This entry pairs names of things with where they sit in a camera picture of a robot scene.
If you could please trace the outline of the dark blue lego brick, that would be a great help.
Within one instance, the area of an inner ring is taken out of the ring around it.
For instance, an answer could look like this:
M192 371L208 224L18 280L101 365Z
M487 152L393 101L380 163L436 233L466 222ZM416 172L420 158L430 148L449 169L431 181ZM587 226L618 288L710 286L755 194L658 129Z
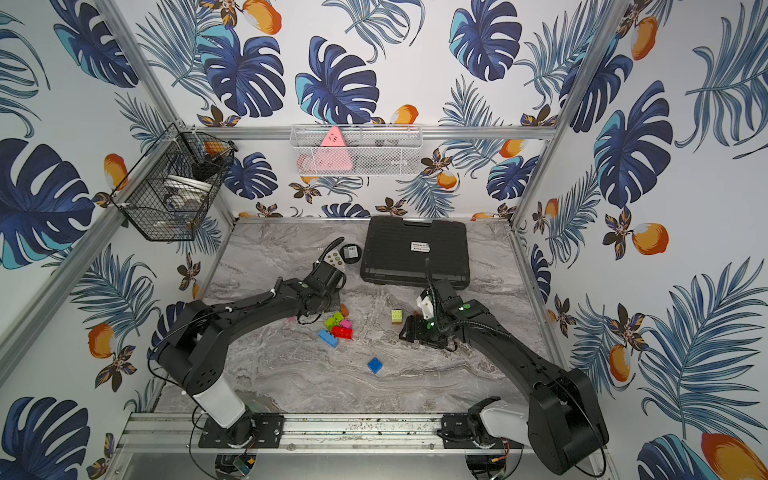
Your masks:
M372 372L374 375L376 375L376 374L378 374L378 373L379 373L379 372L382 370L382 368L383 368L383 363L382 363L382 362L381 362L381 361L380 361L378 358L374 357L374 358L372 358L372 359L371 359L371 360L370 360L370 361L367 363L367 366L368 366L369 370L370 370L370 371L371 371L371 372Z

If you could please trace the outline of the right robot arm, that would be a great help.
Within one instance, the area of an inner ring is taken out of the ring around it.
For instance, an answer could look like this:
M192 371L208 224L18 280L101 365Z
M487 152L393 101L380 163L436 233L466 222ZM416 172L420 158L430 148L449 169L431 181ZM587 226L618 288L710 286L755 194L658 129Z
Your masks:
M400 338L438 350L462 342L479 351L525 396L521 410L490 396L464 414L447 414L436 434L446 446L490 449L509 441L533 450L552 473L562 475L609 442L596 391L578 369L564 370L535 353L502 327L477 300L463 300L447 280L425 275L418 310Z

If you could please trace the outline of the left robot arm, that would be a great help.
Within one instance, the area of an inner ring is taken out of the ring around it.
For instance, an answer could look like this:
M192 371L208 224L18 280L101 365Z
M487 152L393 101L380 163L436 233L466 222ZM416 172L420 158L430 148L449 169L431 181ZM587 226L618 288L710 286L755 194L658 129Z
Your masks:
M346 274L325 261L344 239L334 239L303 278L278 278L266 292L230 303L187 304L153 349L159 366L194 399L235 444L251 431L251 414L224 378L230 345L273 322L320 317L338 303Z

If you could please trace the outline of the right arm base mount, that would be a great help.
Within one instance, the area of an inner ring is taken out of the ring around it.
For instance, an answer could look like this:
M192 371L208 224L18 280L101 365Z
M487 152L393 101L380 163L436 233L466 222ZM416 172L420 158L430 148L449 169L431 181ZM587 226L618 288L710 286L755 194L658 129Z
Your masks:
M445 449L504 449L500 437L492 437L478 415L447 413L440 420L436 435Z

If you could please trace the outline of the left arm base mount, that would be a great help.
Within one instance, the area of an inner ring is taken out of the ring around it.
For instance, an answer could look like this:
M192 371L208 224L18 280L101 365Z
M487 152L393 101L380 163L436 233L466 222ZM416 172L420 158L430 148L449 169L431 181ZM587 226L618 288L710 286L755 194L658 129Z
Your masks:
M203 449L277 449L283 434L285 417L276 413L245 415L231 427L224 428L208 418L198 441Z

